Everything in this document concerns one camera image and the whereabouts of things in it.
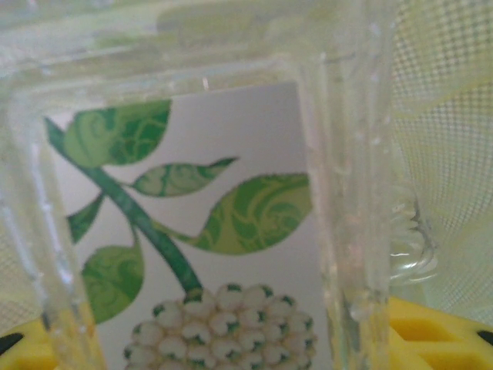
stem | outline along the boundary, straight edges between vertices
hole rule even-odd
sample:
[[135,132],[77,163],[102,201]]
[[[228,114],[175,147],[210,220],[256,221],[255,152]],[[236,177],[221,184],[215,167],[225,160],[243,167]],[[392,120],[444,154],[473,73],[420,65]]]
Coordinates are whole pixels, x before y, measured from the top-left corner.
[[154,248],[163,256],[166,263],[171,267],[173,273],[185,291],[201,288],[202,285],[185,256],[173,243],[168,235],[158,231],[144,209],[124,191],[118,181],[114,180],[101,168],[85,168],[74,163],[63,146],[64,133],[51,120],[46,119],[49,142],[58,153],[68,160],[74,167],[84,173],[94,182],[101,191],[116,204],[116,206],[127,216],[130,222],[138,227],[149,239]]
[[162,233],[174,237],[175,239],[178,239],[179,241],[185,242],[187,244],[195,245],[193,242],[196,240],[196,237],[189,237],[188,235],[181,234],[178,231],[175,231],[156,220],[152,220],[152,222],[153,226]]

net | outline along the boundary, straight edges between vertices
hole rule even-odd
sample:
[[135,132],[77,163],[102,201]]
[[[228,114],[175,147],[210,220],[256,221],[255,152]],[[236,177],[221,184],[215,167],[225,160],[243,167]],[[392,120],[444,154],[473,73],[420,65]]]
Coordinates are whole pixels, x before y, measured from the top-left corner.
[[31,285],[0,225],[0,333],[40,314]]
[[394,140],[435,222],[422,302],[493,324],[493,3],[404,0],[394,44]]

leaf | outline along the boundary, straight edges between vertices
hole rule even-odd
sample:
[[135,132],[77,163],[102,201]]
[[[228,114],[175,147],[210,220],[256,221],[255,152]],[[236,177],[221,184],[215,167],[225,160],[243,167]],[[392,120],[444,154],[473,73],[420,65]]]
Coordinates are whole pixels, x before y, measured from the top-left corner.
[[78,212],[67,216],[69,222],[70,234],[72,235],[72,242],[76,244],[87,233],[89,228],[94,222],[99,208],[101,207],[104,194],[100,194],[90,204],[79,210]]
[[94,36],[95,42],[93,47],[95,49],[115,48],[140,41],[139,38],[135,36],[118,31],[100,32],[99,34]]
[[168,125],[171,100],[77,113],[63,146],[81,167],[138,162],[159,145]]
[[219,254],[248,254],[289,237],[311,211],[306,174],[260,176],[226,194],[197,237],[154,223],[171,237]]
[[193,193],[211,183],[235,160],[225,158],[209,166],[174,163],[154,167],[139,177],[132,187],[153,197],[177,197]]
[[143,277],[143,256],[137,238],[133,247],[98,249],[82,269],[96,324],[129,307],[140,292]]

white flower cluster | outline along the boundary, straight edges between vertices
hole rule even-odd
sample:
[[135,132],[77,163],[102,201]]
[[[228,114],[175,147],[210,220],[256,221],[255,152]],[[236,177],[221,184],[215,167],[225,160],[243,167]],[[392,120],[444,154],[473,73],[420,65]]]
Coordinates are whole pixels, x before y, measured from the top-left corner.
[[135,327],[126,370],[305,370],[317,341],[294,299],[256,285],[190,291]]

